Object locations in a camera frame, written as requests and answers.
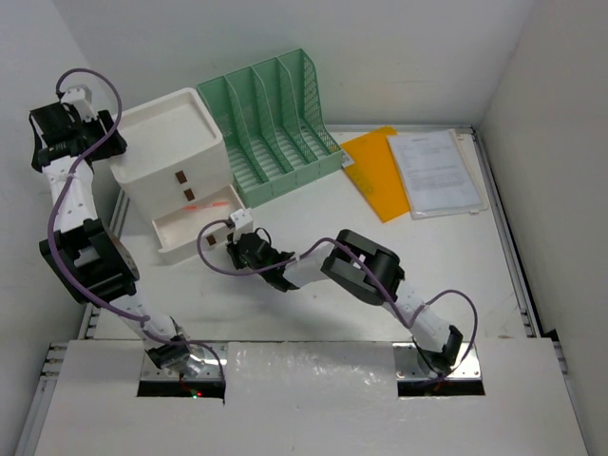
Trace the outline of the orange pen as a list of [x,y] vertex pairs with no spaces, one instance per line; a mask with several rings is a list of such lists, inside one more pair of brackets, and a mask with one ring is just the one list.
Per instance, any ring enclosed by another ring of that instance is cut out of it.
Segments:
[[206,210],[206,209],[217,209],[217,208],[222,208],[222,207],[228,207],[230,205],[231,205],[231,203],[229,201],[221,200],[221,201],[213,201],[213,202],[209,202],[209,203],[205,203],[205,204],[198,203],[198,204],[187,205],[183,208],[183,210],[195,212],[195,211]]

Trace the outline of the white bottom drawer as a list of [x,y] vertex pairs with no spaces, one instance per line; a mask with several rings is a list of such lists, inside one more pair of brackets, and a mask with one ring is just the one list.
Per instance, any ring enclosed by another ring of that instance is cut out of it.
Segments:
[[[206,209],[195,212],[184,211],[187,205],[227,200],[228,207]],[[197,236],[208,223],[218,219],[228,219],[238,209],[246,209],[233,185],[221,188],[216,193],[186,203],[183,208],[152,221],[160,241],[158,253],[167,265],[174,265],[193,257],[197,252]]]

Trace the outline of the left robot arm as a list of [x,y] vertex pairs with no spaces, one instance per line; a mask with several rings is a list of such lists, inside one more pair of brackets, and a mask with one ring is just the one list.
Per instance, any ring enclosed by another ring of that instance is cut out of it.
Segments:
[[195,378],[204,367],[204,348],[188,343],[182,327],[138,292],[133,257],[95,208],[92,164],[127,148],[112,116],[58,102],[31,110],[28,121],[34,134],[32,167],[47,178],[53,200],[41,255],[77,302],[119,317],[141,339],[157,369]]

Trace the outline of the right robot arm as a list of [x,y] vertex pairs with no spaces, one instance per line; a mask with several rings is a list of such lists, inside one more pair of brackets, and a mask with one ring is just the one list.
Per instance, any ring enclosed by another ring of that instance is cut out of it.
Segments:
[[248,269],[282,293],[330,280],[356,299],[387,310],[409,330],[422,362],[437,375],[454,367],[462,333],[438,316],[405,281],[400,258],[390,249],[344,229],[303,256],[280,252],[252,232],[230,239],[228,254],[238,270]]

